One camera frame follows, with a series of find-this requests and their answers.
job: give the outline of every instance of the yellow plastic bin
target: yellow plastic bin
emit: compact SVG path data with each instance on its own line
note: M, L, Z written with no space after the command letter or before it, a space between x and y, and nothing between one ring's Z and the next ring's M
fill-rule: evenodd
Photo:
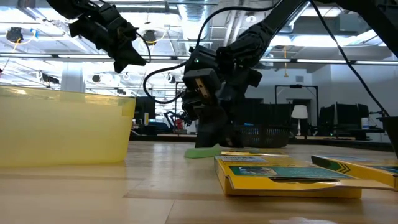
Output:
M133 98L0 86L0 167L119 162Z

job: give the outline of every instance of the desk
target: desk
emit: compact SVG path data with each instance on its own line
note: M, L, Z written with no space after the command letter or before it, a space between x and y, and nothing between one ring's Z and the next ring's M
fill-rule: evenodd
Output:
M125 163L0 169L0 223L396 223L398 192L365 190L361 200L225 197L213 159L185 159L189 147L134 141ZM306 161L312 154L395 156L330 146L284 150Z

